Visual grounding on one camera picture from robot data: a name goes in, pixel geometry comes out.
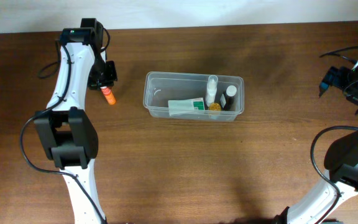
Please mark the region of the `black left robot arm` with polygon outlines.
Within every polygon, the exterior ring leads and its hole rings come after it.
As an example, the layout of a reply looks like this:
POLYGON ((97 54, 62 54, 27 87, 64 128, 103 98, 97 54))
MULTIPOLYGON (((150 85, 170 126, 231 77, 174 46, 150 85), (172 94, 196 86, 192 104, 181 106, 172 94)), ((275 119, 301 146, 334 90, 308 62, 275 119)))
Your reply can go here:
POLYGON ((83 18, 79 28, 63 29, 53 95, 46 109, 30 119, 55 173, 65 180, 75 223, 107 222, 94 178, 98 134, 85 112, 87 90, 107 89, 117 81, 115 64, 106 58, 107 34, 95 18, 83 18))

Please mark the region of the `dark bottle with white cap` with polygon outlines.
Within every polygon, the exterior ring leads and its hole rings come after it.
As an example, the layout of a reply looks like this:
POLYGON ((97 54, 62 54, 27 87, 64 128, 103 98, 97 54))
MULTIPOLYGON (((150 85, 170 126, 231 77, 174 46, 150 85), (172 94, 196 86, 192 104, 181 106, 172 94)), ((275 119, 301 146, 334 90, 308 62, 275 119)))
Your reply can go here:
POLYGON ((229 111, 234 104, 237 88, 234 85, 230 85, 226 88, 220 97, 220 104, 223 111, 229 111))

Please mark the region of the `white Panadol box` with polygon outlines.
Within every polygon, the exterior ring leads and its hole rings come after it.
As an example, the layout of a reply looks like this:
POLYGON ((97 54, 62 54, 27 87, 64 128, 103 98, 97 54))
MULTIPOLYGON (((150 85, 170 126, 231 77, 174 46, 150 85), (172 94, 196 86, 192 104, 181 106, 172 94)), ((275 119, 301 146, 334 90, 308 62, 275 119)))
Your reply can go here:
POLYGON ((198 110, 205 110, 203 98, 168 101, 168 112, 170 116, 192 113, 198 110))

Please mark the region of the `orange effervescent tablet tube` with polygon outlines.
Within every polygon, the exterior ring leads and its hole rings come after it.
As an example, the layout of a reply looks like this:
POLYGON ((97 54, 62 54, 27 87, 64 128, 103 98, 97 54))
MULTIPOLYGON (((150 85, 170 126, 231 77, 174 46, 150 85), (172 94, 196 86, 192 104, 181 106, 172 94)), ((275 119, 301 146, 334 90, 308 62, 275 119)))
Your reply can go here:
POLYGON ((101 91, 106 99, 106 101, 110 104, 110 105, 114 105, 116 103, 116 99, 113 95, 112 90, 110 89, 110 87, 107 86, 102 86, 101 87, 101 91))

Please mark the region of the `small jar with gold lid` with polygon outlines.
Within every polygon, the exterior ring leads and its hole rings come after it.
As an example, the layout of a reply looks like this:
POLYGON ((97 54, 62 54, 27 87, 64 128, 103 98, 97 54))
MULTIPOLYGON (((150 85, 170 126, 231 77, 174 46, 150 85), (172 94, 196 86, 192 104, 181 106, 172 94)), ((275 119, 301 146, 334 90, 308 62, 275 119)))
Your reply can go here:
POLYGON ((218 120, 221 115, 221 105, 219 103, 211 103, 208 108, 208 115, 210 119, 218 120))

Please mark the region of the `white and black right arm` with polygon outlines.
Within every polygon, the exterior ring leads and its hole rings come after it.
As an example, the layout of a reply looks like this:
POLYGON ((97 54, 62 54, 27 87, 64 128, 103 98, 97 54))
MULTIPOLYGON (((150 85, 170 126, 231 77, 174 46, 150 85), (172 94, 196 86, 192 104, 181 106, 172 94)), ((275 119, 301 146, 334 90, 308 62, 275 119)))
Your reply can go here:
MULTIPOLYGON (((352 68, 331 67, 319 84, 319 92, 323 94, 329 87, 336 87, 358 107, 358 60, 352 63, 352 68)), ((358 127, 332 126, 320 131, 311 143, 310 159, 319 182, 298 203, 276 215, 273 223, 327 223, 327 217, 340 204, 358 195, 358 127), (324 157, 324 170, 320 170, 314 156, 316 143, 323 134, 335 130, 350 133, 330 145, 324 157)))

